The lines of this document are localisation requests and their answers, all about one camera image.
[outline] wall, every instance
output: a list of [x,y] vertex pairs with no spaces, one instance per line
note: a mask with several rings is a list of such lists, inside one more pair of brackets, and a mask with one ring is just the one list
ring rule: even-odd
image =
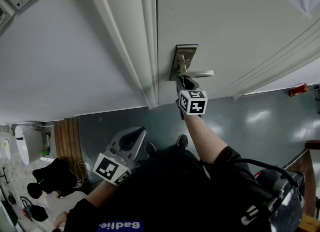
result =
[[7,214],[4,206],[0,203],[0,231],[14,232],[16,231],[9,221],[9,215]]
[[320,58],[301,67],[300,69],[275,80],[263,87],[256,89],[248,94],[275,91],[286,88],[293,88],[303,84],[314,85],[320,83]]
[[92,0],[32,0],[0,35],[0,122],[145,106]]

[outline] black cable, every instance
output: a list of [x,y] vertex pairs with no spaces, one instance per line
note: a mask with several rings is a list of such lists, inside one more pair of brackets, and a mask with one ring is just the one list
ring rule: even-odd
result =
[[294,179],[284,169],[282,169],[280,167],[272,166],[272,165],[269,165],[269,164],[266,164],[266,163],[263,163],[263,162],[260,162],[257,160],[246,159],[246,158],[228,161],[225,163],[225,165],[233,165],[235,163],[248,163],[248,164],[252,164],[255,166],[260,166],[260,167],[264,167],[267,169],[275,170],[275,171],[281,173],[283,176],[285,176],[292,186],[295,186],[296,188],[298,188],[298,183],[295,182]]

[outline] shoe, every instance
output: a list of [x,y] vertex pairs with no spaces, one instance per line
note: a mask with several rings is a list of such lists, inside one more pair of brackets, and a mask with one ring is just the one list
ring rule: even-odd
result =
[[157,155],[157,149],[151,142],[148,142],[145,144],[144,151],[148,155],[148,158],[151,158]]
[[182,150],[186,150],[188,146],[188,137],[185,134],[181,134],[176,141],[176,146]]

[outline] fire extinguisher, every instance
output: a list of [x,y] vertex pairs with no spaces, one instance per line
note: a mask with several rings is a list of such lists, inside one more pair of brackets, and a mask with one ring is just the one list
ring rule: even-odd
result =
[[306,91],[307,91],[307,84],[304,84],[302,86],[289,90],[289,96],[295,96],[298,94],[306,93]]

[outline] cable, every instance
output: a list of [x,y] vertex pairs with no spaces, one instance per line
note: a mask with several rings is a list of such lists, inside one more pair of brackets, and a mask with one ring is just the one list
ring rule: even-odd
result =
[[[82,178],[82,179],[79,178],[78,175],[77,175],[76,164],[78,164],[78,168],[79,168],[79,171],[80,171],[80,173],[81,173],[81,178]],[[84,166],[85,175],[82,174],[82,171],[81,171],[81,169],[80,169],[80,165],[83,165],[83,166]],[[82,185],[83,185],[84,182],[88,182],[88,181],[85,181],[85,178],[87,177],[87,168],[86,168],[86,163],[85,163],[83,160],[80,160],[79,162],[76,162],[76,163],[74,164],[74,171],[75,171],[75,173],[74,173],[73,171],[71,171],[70,166],[69,166],[69,170],[70,170],[70,172],[72,172],[72,173],[76,176],[76,179],[77,179],[77,182],[76,182],[76,183],[77,183],[77,184],[78,184],[78,183],[81,183],[80,188],[82,187]]]
[[248,163],[248,164],[252,164],[255,166],[260,166],[260,167],[264,167],[267,169],[275,170],[275,171],[281,173],[284,177],[286,177],[286,179],[289,181],[289,183],[292,186],[295,186],[296,188],[298,188],[298,183],[295,182],[294,179],[284,169],[282,169],[280,167],[272,166],[272,165],[269,165],[269,164],[266,164],[266,163],[263,163],[263,162],[260,162],[257,160],[246,159],[246,158],[228,161],[225,163],[225,165],[233,165],[235,163]]

